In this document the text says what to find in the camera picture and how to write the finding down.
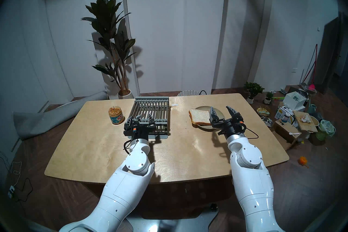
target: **plastic bag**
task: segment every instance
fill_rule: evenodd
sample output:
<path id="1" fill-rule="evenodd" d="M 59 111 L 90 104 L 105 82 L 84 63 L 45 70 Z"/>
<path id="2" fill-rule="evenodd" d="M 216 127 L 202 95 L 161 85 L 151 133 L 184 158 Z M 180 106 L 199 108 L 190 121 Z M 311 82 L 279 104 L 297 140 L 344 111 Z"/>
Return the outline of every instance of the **plastic bag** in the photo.
<path id="1" fill-rule="evenodd" d="M 327 133 L 330 137 L 332 137 L 336 132 L 336 128 L 331 124 L 331 122 L 325 120 L 320 121 L 319 129 Z"/>

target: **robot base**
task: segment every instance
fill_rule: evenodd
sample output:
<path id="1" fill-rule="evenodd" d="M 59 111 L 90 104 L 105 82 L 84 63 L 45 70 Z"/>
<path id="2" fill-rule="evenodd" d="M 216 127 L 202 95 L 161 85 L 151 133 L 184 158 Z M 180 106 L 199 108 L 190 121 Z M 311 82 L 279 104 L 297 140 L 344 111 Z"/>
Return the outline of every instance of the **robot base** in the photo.
<path id="1" fill-rule="evenodd" d="M 133 231 L 139 232 L 208 232 L 208 227 L 219 212 L 219 208 L 205 208 L 197 218 L 179 220 L 152 220 L 143 219 L 130 213 L 126 219 L 133 227 Z"/>

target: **small potted plant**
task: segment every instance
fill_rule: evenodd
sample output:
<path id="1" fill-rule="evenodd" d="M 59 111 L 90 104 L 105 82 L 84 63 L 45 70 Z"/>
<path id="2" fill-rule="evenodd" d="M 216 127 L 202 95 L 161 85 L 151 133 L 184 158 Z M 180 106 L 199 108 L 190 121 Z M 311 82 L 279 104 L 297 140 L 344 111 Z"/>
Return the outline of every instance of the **small potted plant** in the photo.
<path id="1" fill-rule="evenodd" d="M 263 102 L 266 104 L 266 105 L 269 105 L 272 101 L 272 97 L 273 97 L 273 94 L 269 91 L 267 94 L 266 94 L 266 97 L 265 99 L 263 100 Z"/>
<path id="2" fill-rule="evenodd" d="M 254 97 L 258 93 L 262 93 L 262 91 L 265 89 L 265 88 L 262 88 L 259 84 L 251 83 L 251 82 L 246 82 L 244 84 L 244 88 L 247 89 L 250 93 L 250 95 L 248 96 L 248 99 L 247 99 L 247 102 L 249 104 L 252 104 L 254 102 Z"/>

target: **plant pot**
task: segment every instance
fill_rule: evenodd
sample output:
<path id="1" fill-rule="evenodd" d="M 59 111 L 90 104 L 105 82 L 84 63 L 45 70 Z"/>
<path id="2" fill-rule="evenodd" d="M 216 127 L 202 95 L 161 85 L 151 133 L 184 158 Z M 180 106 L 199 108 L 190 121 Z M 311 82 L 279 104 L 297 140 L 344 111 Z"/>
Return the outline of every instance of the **plant pot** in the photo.
<path id="1" fill-rule="evenodd" d="M 249 104 L 254 103 L 254 98 L 250 98 L 250 96 L 248 96 L 248 99 L 246 100 Z"/>
<path id="2" fill-rule="evenodd" d="M 269 105 L 271 103 L 271 98 L 268 98 L 266 97 L 263 102 L 266 104 L 266 105 Z"/>
<path id="3" fill-rule="evenodd" d="M 119 91 L 117 94 L 118 99 L 132 99 L 133 98 L 132 91 L 131 90 L 128 90 L 128 91 L 129 91 L 128 93 L 124 90 Z"/>

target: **white pot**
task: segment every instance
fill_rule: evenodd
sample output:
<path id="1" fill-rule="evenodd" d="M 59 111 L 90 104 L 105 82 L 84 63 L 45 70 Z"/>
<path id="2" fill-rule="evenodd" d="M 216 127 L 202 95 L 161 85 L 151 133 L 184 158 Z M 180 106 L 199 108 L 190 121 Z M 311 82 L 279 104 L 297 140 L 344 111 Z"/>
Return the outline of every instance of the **white pot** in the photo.
<path id="1" fill-rule="evenodd" d="M 268 98 L 266 97 L 263 102 L 266 104 L 266 105 L 269 105 L 271 103 L 271 98 Z"/>
<path id="2" fill-rule="evenodd" d="M 118 92 L 118 94 L 117 94 L 118 99 L 132 99 L 133 98 L 132 91 L 131 90 L 129 90 L 129 91 L 130 91 L 130 93 L 127 95 L 120 95 Z"/>
<path id="3" fill-rule="evenodd" d="M 250 96 L 248 96 L 248 99 L 246 100 L 249 104 L 254 103 L 254 98 L 251 99 Z"/>

